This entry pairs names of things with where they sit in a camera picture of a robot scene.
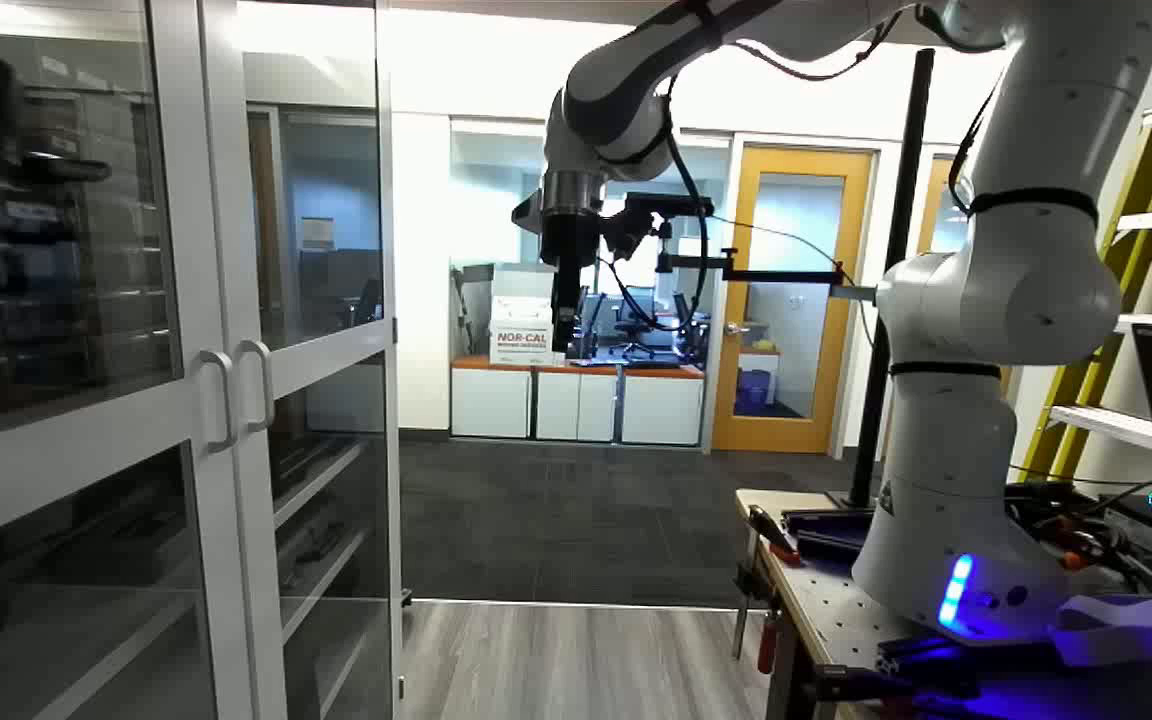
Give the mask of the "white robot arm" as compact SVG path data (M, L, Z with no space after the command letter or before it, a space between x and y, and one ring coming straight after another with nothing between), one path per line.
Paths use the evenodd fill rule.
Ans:
M897 11L1013 64L974 135L969 238L874 284L897 414L852 580L959 644L1041 644L1070 603L1070 577L1003 512L1016 410L998 370L1070 364L1114 329L1099 188L1152 72L1152 0L673 0L570 64L545 122L545 180L516 225L539 234L553 324L567 329L604 238L604 188L668 167L673 72L735 41L823 60Z

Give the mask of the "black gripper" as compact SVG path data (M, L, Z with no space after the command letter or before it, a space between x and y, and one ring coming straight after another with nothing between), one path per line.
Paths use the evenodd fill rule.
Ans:
M539 234L539 261L556 268L553 293L575 297L581 273L612 252L630 261L644 234L659 234L673 216L673 201L659 192L627 192L612 216L575 211L545 216L539 195L513 208L513 225ZM581 329L581 297L553 304L553 351L570 351Z

